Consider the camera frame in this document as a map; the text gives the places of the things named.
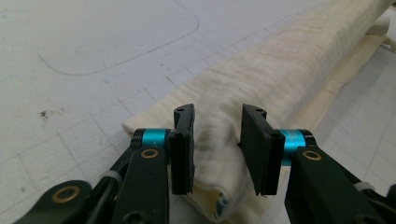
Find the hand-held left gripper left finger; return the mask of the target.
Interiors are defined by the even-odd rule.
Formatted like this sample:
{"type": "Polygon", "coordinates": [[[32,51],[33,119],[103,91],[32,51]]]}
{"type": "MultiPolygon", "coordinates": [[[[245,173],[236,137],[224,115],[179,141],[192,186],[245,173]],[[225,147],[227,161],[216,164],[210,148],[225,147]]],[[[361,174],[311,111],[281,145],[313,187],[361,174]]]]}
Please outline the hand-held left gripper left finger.
{"type": "Polygon", "coordinates": [[[133,133],[134,147],[160,147],[171,166],[172,193],[192,193],[194,179],[194,104],[174,110],[174,128],[140,128],[133,133]]]}

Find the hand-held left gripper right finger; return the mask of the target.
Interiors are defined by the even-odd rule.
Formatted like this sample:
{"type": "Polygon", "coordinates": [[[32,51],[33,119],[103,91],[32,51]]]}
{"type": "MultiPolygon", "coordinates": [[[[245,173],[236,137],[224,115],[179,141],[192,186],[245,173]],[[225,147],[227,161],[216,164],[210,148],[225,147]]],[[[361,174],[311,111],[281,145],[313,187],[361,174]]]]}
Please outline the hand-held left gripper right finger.
{"type": "Polygon", "coordinates": [[[314,147],[314,135],[305,129],[273,129],[267,112],[242,105],[239,148],[242,150],[257,195],[276,195],[282,166],[291,166],[299,147],[314,147]]]}

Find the white grid mat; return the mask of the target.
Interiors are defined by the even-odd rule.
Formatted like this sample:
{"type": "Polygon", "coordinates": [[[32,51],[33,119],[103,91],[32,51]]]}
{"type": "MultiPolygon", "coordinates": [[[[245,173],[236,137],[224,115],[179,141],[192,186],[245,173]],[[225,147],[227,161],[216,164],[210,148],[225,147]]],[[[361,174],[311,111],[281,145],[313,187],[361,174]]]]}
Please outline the white grid mat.
{"type": "MultiPolygon", "coordinates": [[[[325,2],[0,0],[0,224],[57,184],[96,184],[125,121],[325,2]]],[[[272,201],[258,223],[287,221],[282,195],[254,194],[272,201]]],[[[171,224],[211,224],[185,197],[171,224]]]]}

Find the cream cloth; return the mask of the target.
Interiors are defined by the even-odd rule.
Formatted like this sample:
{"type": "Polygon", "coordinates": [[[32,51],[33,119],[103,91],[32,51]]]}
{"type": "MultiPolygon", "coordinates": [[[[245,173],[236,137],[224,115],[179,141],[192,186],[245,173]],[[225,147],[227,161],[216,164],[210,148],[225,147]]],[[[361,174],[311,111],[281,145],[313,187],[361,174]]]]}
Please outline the cream cloth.
{"type": "Polygon", "coordinates": [[[185,199],[207,220],[257,224],[271,200],[258,198],[237,146],[242,106],[268,111],[279,128],[315,130],[340,90],[387,37],[394,0],[327,0],[261,43],[206,68],[122,125],[167,128],[194,104],[194,186],[185,199]]]}

